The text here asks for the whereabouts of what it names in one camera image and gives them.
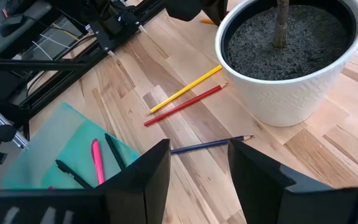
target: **white flower pot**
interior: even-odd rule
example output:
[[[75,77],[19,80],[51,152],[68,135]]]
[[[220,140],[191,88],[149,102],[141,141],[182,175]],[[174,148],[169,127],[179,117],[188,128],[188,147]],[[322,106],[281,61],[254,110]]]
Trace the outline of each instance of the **white flower pot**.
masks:
[[[327,90],[333,85],[346,62],[351,59],[353,53],[357,50],[358,0],[336,1],[337,4],[341,4],[343,9],[346,9],[347,21],[342,21],[342,23],[345,22],[343,24],[351,27],[348,29],[352,29],[352,40],[349,42],[348,50],[335,62],[317,72],[300,78],[280,81],[257,80],[247,77],[233,70],[225,61],[227,57],[225,56],[224,48],[228,42],[226,35],[230,32],[233,33],[234,29],[239,26],[238,24],[235,27],[233,24],[243,23],[248,19],[244,19],[244,17],[251,17],[272,7],[266,6],[267,1],[269,0],[245,0],[224,18],[216,34],[216,54],[221,65],[231,77],[237,91],[244,99],[246,107],[257,119],[272,126],[292,126],[304,121],[317,109]],[[308,1],[313,1],[314,4],[316,2],[317,4],[319,2],[320,4],[326,4],[327,1],[331,0],[304,0],[303,3]]]

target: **pink marker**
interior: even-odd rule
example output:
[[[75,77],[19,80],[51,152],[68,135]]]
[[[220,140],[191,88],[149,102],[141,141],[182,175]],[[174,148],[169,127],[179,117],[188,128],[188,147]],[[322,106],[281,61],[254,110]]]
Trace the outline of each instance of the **pink marker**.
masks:
[[[102,157],[100,153],[99,141],[97,139],[94,139],[92,141],[91,153],[94,162],[94,167],[96,168],[96,176],[98,177],[98,182],[99,184],[102,184],[104,182],[103,165],[102,165]]]

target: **yellow pencil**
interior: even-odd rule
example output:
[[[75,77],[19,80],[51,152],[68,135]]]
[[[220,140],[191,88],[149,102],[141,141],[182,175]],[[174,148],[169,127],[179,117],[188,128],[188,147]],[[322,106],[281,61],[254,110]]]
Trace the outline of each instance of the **yellow pencil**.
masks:
[[[200,20],[200,22],[215,25],[215,23],[211,19],[202,19],[202,20]]]
[[[222,69],[222,65],[218,65],[216,68],[212,69],[211,71],[209,71],[208,73],[206,73],[205,75],[203,75],[202,77],[197,78],[194,82],[190,83],[189,85],[187,85],[186,87],[184,87],[183,89],[179,90],[178,92],[176,92],[174,95],[172,95],[171,97],[169,97],[168,99],[164,100],[163,102],[161,102],[159,105],[154,106],[150,112],[154,113],[157,110],[159,110],[161,107],[165,106],[166,104],[168,104],[169,102],[171,102],[172,100],[174,100],[176,97],[184,94],[184,92],[186,92],[187,90],[193,88],[195,85],[199,84],[200,82],[204,81],[206,78],[210,77],[211,75],[213,75],[214,73],[216,73],[217,71],[219,71],[220,69]]]

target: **black panel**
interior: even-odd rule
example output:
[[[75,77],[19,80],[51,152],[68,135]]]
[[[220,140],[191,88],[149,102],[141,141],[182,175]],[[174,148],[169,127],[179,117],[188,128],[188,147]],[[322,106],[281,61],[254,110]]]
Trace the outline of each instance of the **black panel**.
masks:
[[[248,224],[358,223],[358,188],[332,189],[235,139],[228,156]]]
[[[161,140],[91,190],[0,191],[0,223],[161,224],[170,179],[170,143]]]

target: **teal paper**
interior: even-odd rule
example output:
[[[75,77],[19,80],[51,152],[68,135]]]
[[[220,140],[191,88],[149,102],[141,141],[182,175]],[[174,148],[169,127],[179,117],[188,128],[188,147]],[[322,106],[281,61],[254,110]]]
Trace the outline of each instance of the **teal paper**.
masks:
[[[106,131],[85,118],[70,105],[62,103],[50,119],[31,139],[2,179],[5,189],[82,189],[72,177],[56,165],[60,159],[87,183],[98,185],[91,155],[91,143],[100,145],[104,179],[116,175],[120,168],[104,138]],[[128,166],[139,158],[138,153],[112,136],[117,150]]]

